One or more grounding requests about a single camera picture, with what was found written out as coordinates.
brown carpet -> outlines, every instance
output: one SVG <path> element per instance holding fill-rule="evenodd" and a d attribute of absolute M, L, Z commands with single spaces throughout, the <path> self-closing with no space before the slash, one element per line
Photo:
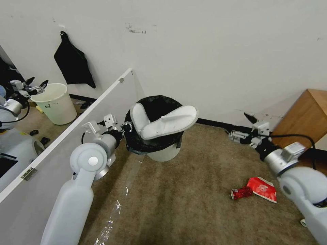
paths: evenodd
<path fill-rule="evenodd" d="M 140 156 L 124 145 L 109 173 L 93 184 L 94 201 L 79 244 L 94 244 L 102 231 L 108 240 L 102 236 L 104 243 L 98 244 L 106 245 L 317 244 L 258 154 L 230 141 L 222 129 L 196 124 L 184 133 L 178 156 L 165 163 L 146 156 L 140 164 Z M 130 172 L 138 165 L 126 196 Z M 231 199 L 232 188 L 255 176 L 274 183 L 277 204 L 258 196 Z"/>

yellow object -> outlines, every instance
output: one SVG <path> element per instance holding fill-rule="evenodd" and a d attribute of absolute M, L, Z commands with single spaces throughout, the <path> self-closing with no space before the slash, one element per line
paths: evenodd
<path fill-rule="evenodd" d="M 38 105 L 35 108 L 38 109 L 41 113 L 44 113 Z"/>

crushed red can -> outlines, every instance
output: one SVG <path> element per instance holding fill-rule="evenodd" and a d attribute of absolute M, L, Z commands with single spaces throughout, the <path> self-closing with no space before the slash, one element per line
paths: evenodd
<path fill-rule="evenodd" d="M 244 186 L 240 189 L 232 189 L 231 190 L 231 196 L 233 200 L 237 200 L 243 197 L 249 197 L 252 196 L 253 191 L 251 187 Z"/>

red packaging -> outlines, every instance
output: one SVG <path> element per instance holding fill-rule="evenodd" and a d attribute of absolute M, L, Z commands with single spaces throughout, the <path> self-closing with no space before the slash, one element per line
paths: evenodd
<path fill-rule="evenodd" d="M 250 178 L 246 186 L 251 187 L 254 194 L 273 203 L 277 203 L 277 194 L 273 183 L 261 177 L 253 177 Z"/>
<path fill-rule="evenodd" d="M 240 199 L 242 197 L 252 196 L 252 189 L 248 186 L 242 187 L 241 189 L 232 189 L 231 196 L 233 200 Z"/>

white wall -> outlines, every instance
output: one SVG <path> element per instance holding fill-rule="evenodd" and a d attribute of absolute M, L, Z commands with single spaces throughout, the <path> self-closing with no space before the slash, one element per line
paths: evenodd
<path fill-rule="evenodd" d="M 147 96 L 197 105 L 205 119 L 248 125 L 248 111 L 274 125 L 304 89 L 327 89 L 326 12 L 324 0 L 11 0 L 0 45 L 25 78 L 64 83 L 53 54 L 65 25 L 98 87 L 72 94 L 98 97 L 133 67 Z"/>

